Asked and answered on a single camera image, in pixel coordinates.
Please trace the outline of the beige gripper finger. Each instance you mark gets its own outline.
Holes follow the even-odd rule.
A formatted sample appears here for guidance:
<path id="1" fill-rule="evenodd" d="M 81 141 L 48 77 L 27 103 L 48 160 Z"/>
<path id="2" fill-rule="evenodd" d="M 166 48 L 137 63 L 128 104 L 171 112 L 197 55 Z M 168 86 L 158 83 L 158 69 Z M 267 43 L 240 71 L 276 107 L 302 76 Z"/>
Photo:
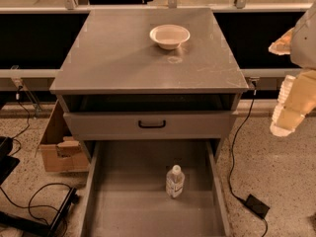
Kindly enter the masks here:
<path id="1" fill-rule="evenodd" d="M 270 131 L 285 137 L 295 132 L 305 117 L 316 108 L 316 71 L 302 70 L 286 75 L 277 98 Z"/>
<path id="2" fill-rule="evenodd" d="M 293 29 L 289 29 L 269 46 L 269 52 L 276 55 L 290 55 L 292 34 Z"/>

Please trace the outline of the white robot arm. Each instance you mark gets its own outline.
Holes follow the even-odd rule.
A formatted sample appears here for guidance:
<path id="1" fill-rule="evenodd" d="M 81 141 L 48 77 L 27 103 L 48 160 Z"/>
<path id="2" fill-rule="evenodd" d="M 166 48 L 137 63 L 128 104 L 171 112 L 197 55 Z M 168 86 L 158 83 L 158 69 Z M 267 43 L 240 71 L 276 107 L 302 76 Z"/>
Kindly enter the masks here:
<path id="1" fill-rule="evenodd" d="M 285 137 L 316 108 L 316 2 L 292 29 L 270 45 L 269 52 L 288 54 L 301 68 L 297 76 L 285 76 L 272 117 L 271 133 Z"/>

